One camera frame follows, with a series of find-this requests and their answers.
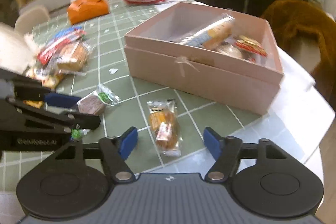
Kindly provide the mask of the brown cookie green packet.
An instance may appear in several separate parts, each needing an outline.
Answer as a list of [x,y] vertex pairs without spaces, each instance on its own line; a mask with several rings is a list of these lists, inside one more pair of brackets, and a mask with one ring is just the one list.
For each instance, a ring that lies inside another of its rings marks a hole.
[[109,106],[115,106],[121,102],[121,98],[110,88],[99,84],[96,90],[80,99],[76,106],[80,113],[101,115]]

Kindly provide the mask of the red sausage stick packet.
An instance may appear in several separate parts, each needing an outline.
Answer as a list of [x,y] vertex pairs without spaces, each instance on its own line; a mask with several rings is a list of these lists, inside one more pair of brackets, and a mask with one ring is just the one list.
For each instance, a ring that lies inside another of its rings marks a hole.
[[66,45],[81,39],[85,35],[82,27],[70,27],[59,31],[37,55],[37,60],[41,65],[47,65],[52,56]]

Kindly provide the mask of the small orange snack packet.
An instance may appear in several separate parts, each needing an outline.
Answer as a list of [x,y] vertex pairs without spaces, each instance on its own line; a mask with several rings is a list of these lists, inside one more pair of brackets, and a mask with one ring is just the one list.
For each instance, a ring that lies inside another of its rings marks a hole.
[[165,156],[181,156],[182,137],[175,99],[147,101],[149,125],[155,145]]

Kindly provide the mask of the yellow rice cracker packet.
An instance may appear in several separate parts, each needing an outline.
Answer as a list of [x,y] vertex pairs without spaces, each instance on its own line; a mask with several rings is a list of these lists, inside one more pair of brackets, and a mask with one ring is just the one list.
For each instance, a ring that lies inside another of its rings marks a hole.
[[255,53],[267,57],[268,53],[263,46],[256,40],[240,35],[236,37],[235,46],[250,53]]

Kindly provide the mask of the long bread roll packet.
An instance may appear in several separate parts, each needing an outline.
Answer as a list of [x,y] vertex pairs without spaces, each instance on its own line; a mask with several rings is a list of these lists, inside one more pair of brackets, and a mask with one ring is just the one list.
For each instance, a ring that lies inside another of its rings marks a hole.
[[178,44],[214,50],[232,34],[234,23],[235,18],[233,16],[222,16],[216,22],[198,30],[194,34],[181,38]]

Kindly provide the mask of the clear wrapped bread packet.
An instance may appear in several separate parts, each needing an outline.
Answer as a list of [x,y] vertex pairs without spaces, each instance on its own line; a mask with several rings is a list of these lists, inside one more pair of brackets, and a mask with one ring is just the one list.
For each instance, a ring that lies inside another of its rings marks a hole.
[[50,65],[62,73],[82,72],[91,53],[92,47],[88,43],[71,42],[53,55]]

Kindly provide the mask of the green grid tablecloth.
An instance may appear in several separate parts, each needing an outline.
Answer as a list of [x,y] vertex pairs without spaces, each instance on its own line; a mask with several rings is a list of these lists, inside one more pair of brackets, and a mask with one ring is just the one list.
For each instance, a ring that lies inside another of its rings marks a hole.
[[[159,12],[156,6],[126,6],[113,0],[112,13],[83,23],[94,49],[86,74],[68,75],[58,85],[60,93],[84,97],[98,85],[110,88],[120,103],[105,109],[98,129],[84,136],[84,143],[96,143],[105,136],[117,136],[134,126],[138,143],[127,159],[134,173],[206,173],[213,158],[203,145],[203,130],[212,127],[222,136],[235,135],[247,143],[259,139],[254,124],[260,116],[232,106],[222,105],[180,90],[131,77],[124,52],[124,35]],[[181,155],[159,152],[149,128],[149,101],[174,99],[182,143]]]

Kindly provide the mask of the white dining chair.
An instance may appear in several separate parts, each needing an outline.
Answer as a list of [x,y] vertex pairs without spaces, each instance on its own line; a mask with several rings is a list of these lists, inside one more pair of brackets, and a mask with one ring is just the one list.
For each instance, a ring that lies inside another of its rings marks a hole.
[[35,26],[49,20],[49,11],[43,5],[38,5],[20,15],[15,22],[14,29],[23,35],[30,34]]

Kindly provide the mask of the pink cardboard box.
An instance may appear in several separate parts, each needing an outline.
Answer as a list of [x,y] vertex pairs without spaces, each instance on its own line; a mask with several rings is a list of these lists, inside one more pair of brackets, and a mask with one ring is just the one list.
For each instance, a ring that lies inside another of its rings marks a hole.
[[[232,32],[254,39],[267,53],[248,61],[181,44],[221,16],[234,18]],[[261,18],[217,7],[179,2],[125,35],[130,74],[208,100],[265,114],[280,89],[283,69],[269,23]]]

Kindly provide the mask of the clear wrapped biscuit packet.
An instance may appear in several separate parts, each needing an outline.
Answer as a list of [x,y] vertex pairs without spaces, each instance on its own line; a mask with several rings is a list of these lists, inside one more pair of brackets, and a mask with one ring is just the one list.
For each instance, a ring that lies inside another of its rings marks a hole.
[[227,55],[227,56],[234,57],[237,59],[243,58],[242,52],[230,43],[221,44],[220,46],[216,48],[215,51],[223,55]]

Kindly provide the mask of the orange tissue box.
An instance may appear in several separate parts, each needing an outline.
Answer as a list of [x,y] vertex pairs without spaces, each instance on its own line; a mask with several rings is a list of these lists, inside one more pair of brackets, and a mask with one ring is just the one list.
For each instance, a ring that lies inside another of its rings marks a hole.
[[108,0],[70,0],[67,15],[72,25],[107,15],[110,12]]

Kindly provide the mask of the brown fuzzy blanket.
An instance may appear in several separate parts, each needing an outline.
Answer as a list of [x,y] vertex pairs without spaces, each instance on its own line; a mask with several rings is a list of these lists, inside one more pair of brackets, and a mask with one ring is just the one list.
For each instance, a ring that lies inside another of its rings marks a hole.
[[297,35],[317,42],[320,62],[312,71],[316,89],[330,101],[335,98],[335,21],[316,5],[302,0],[276,0],[263,12],[277,45],[291,49]]

